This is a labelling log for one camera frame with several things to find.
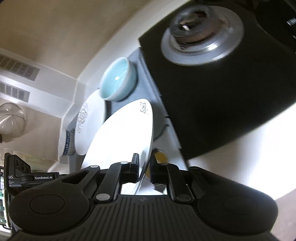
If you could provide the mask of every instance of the white plate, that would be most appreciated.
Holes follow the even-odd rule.
[[[110,116],[96,133],[81,168],[131,162],[133,154],[140,157],[140,181],[122,186],[122,194],[136,194],[145,174],[153,141],[153,112],[146,99],[133,101]]]
[[[106,103],[99,90],[93,92],[82,105],[75,127],[75,150],[85,155],[98,129],[106,119]]]

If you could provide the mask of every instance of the tiled floor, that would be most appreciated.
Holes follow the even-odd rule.
[[[276,200],[279,215],[272,234],[280,241],[296,239],[296,189]]]

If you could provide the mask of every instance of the blue-gray cloth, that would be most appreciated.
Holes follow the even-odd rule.
[[[158,88],[145,64],[141,48],[136,49],[128,57],[128,59],[136,67],[138,73],[137,85],[134,91],[125,99],[118,102],[107,101],[107,117],[110,117],[112,114],[114,114],[121,107],[125,106],[128,103],[131,103],[138,99],[147,99],[150,102],[153,110],[153,139],[155,140],[162,134],[164,127],[167,125],[166,117],[168,115],[161,100]]]

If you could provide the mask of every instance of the vent slot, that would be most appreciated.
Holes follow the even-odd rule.
[[[30,92],[0,81],[0,92],[13,98],[28,102]]]
[[[25,64],[13,58],[9,58],[2,54],[0,54],[0,69],[7,70],[32,81],[36,79],[36,76],[40,70],[36,67]]]

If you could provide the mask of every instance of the beige wall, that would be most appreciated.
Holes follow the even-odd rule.
[[[149,1],[4,0],[0,48],[77,78],[116,30]]]
[[[8,102],[0,98],[0,105]],[[57,160],[61,119],[18,104],[24,111],[26,126],[23,135],[12,140],[3,137],[0,147],[42,159]]]

